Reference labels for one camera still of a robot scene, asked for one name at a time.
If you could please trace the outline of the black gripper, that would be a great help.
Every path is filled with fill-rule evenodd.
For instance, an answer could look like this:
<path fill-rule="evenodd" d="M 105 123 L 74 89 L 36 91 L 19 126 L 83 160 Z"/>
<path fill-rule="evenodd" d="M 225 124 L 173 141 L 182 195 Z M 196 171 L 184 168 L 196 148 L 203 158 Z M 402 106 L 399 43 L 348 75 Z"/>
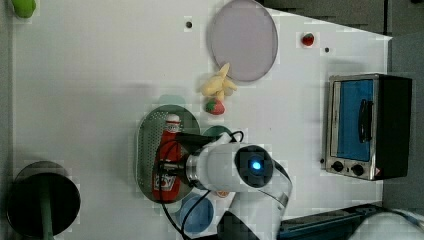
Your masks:
<path fill-rule="evenodd" d="M 178 176 L 181 180 L 189 180 L 187 170 L 191 170 L 191 166 L 187 166 L 188 158 L 198 153 L 205 145 L 212 143 L 210 138 L 203 135 L 189 134 L 178 132 L 174 139 L 175 142 L 181 145 L 181 158 L 177 163 L 157 161 L 157 172 L 165 173 L 171 176 Z"/>

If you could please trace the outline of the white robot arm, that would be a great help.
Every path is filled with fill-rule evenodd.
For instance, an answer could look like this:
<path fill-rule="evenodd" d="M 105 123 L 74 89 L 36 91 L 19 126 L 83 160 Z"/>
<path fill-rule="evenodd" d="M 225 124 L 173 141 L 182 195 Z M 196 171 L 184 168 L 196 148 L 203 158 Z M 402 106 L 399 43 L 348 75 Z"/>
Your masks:
<path fill-rule="evenodd" d="M 155 164 L 160 174 L 179 176 L 191 187 L 227 191 L 234 198 L 217 224 L 219 240 L 276 240 L 292 190 L 285 169 L 258 145 L 222 133 L 178 133 L 187 154 L 177 163 Z"/>

